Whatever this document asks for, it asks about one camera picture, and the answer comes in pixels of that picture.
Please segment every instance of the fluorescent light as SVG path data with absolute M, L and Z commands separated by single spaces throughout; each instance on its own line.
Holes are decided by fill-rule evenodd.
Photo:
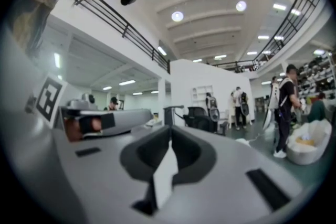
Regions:
M 324 50 L 317 49 L 317 50 L 314 51 L 314 54 L 315 54 L 315 55 L 324 55 L 324 54 L 325 54 L 325 51 L 324 51 Z
M 225 58 L 225 57 L 226 57 L 226 55 L 219 55 L 219 56 L 215 56 L 215 59 L 218 59 L 218 58 L 222 59 L 222 58 Z
M 125 82 L 120 83 L 119 85 L 124 86 L 124 85 L 132 84 L 132 83 L 135 83 L 135 80 L 125 81 Z
M 293 14 L 296 15 L 296 16 L 300 16 L 301 11 L 299 11 L 299 10 L 297 10 L 297 9 L 292 9 L 292 10 L 291 10 L 291 13 L 293 13 Z
M 54 54 L 54 59 L 55 59 L 55 66 L 57 67 L 57 68 L 61 68 L 61 63 L 60 63 L 60 56 L 59 56 L 59 54 Z
M 239 12 L 243 12 L 244 10 L 246 10 L 246 2 L 245 1 L 239 1 L 236 5 L 236 9 L 239 11 Z
M 160 53 L 162 53 L 162 55 L 165 55 L 165 56 L 167 55 L 166 52 L 160 46 L 158 47 L 158 50 Z
M 280 10 L 286 10 L 286 6 L 280 5 L 280 4 L 274 4 L 273 8 L 280 9 Z
M 183 13 L 182 12 L 174 12 L 172 14 L 172 20 L 175 21 L 175 22 L 180 22 L 183 20 Z
M 269 39 L 269 36 L 258 36 L 258 39 Z

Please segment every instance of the green floor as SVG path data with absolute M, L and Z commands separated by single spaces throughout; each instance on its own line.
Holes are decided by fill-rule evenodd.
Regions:
M 233 139 L 244 138 L 246 140 L 252 140 L 256 138 L 258 134 L 262 133 L 263 122 L 264 114 L 256 114 L 256 120 L 253 125 L 249 125 L 247 126 L 247 129 L 240 129 L 239 131 L 237 131 L 233 126 L 232 129 L 229 129 L 226 132 L 226 136 Z M 307 166 L 296 165 L 286 158 L 274 158 L 273 137 L 261 135 L 255 141 L 252 141 L 250 145 L 272 161 L 290 171 L 294 177 L 302 183 L 303 187 L 306 188 L 314 183 L 321 182 L 328 172 L 330 164 L 333 160 L 334 149 L 336 147 L 335 135 L 336 134 L 334 132 L 324 155 L 317 162 Z

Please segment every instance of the metal handrail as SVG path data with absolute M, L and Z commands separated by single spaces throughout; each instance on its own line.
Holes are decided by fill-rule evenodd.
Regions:
M 259 69 L 262 66 L 260 62 L 265 63 L 269 61 L 275 54 L 277 54 L 301 29 L 301 27 L 311 16 L 319 2 L 320 0 L 294 0 L 294 3 L 288 11 L 286 17 L 284 18 L 272 38 L 267 42 L 266 46 L 261 50 L 261 52 L 253 60 L 250 60 L 250 62 L 253 62 L 253 65 L 251 65 L 251 68 L 249 68 L 250 71 Z M 300 12 L 300 15 L 295 15 L 294 13 L 292 13 L 292 10 L 298 10 Z M 275 39 L 275 37 L 282 37 L 282 39 L 278 40 Z M 232 65 L 233 63 L 235 63 L 238 67 L 238 64 L 243 62 L 247 61 L 223 63 L 214 66 L 219 67 L 229 64 Z
M 95 14 L 114 30 L 140 48 L 152 61 L 170 73 L 170 61 L 166 60 L 124 17 L 104 0 L 74 0 L 74 5 L 81 6 Z

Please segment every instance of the black slot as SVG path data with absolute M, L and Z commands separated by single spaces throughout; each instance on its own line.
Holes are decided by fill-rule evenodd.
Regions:
M 261 169 L 248 171 L 246 175 L 273 211 L 278 210 L 290 201 L 288 196 Z
M 101 150 L 97 147 L 91 147 L 91 148 L 87 148 L 85 150 L 80 150 L 80 151 L 76 151 L 76 155 L 77 157 L 84 157 L 87 155 L 91 155 L 97 152 L 100 152 Z

